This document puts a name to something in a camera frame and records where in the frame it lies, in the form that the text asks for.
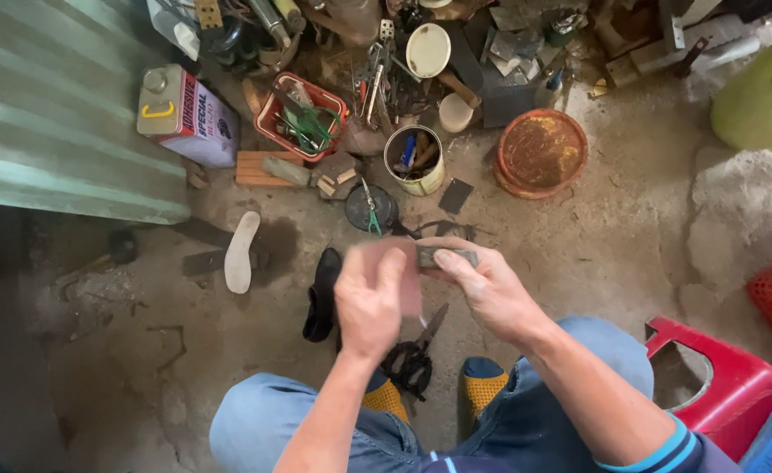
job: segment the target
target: jeans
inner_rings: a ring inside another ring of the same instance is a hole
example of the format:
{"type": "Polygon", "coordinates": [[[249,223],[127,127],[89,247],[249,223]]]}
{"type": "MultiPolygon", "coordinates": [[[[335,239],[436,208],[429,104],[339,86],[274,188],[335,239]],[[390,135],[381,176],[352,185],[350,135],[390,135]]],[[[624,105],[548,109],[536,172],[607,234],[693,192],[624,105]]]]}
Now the jeans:
{"type": "MultiPolygon", "coordinates": [[[[652,366],[637,340],[598,318],[566,317],[558,324],[652,398],[652,366]]],[[[270,473],[316,394],[274,374],[255,374],[235,385],[211,424],[213,456],[229,473],[270,473]]],[[[350,473],[404,473],[423,455],[410,426],[391,413],[361,407],[350,473]]],[[[599,470],[555,396],[523,357],[515,362],[507,386],[479,415],[473,435],[446,455],[496,457],[522,473],[599,470]]]]}

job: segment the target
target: hand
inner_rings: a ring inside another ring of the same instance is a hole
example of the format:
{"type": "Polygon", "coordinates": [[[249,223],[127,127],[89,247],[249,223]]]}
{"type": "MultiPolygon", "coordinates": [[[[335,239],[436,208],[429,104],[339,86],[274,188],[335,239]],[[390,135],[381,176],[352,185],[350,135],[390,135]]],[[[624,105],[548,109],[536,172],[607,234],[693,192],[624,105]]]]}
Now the hand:
{"type": "Polygon", "coordinates": [[[433,257],[441,269],[422,268],[421,272],[459,285],[468,304],[498,339],[517,343],[524,330],[536,325],[535,322],[549,321],[498,251],[454,236],[434,236],[416,243],[477,253],[479,264],[474,269],[456,253],[439,250],[433,257]]]}
{"type": "Polygon", "coordinates": [[[348,251],[334,286],[343,352],[377,365],[392,348],[400,331],[399,287],[405,265],[404,252],[386,252],[378,265],[377,286],[369,287],[362,251],[348,251]]]}

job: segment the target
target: yellow handle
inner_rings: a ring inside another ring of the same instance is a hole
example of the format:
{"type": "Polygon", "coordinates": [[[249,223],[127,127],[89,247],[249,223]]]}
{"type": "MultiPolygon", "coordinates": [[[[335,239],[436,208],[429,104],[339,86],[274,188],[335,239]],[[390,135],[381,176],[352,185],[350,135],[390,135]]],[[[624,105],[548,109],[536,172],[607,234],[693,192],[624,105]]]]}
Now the yellow handle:
{"type": "Polygon", "coordinates": [[[144,118],[166,117],[170,113],[173,113],[176,107],[173,106],[173,102],[170,102],[170,110],[166,112],[148,113],[149,105],[144,105],[144,108],[140,110],[140,116],[144,118]]]}

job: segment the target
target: shirt sleeve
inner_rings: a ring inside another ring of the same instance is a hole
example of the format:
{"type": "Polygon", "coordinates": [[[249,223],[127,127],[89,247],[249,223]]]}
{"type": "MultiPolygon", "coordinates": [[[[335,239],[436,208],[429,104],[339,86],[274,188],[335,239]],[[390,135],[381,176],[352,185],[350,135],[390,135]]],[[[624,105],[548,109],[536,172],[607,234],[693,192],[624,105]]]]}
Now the shirt sleeve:
{"type": "Polygon", "coordinates": [[[631,466],[596,464],[609,473],[695,473],[701,466],[704,445],[677,417],[675,433],[652,455],[631,466]]]}

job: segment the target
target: wall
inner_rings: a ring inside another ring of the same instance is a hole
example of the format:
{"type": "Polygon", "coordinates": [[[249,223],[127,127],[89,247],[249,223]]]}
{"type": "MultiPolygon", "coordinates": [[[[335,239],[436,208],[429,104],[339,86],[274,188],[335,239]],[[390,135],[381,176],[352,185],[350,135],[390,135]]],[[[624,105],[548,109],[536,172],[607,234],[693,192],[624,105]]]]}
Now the wall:
{"type": "Polygon", "coordinates": [[[172,50],[145,2],[0,0],[0,204],[187,219],[179,156],[135,131],[141,71],[172,50]]]}

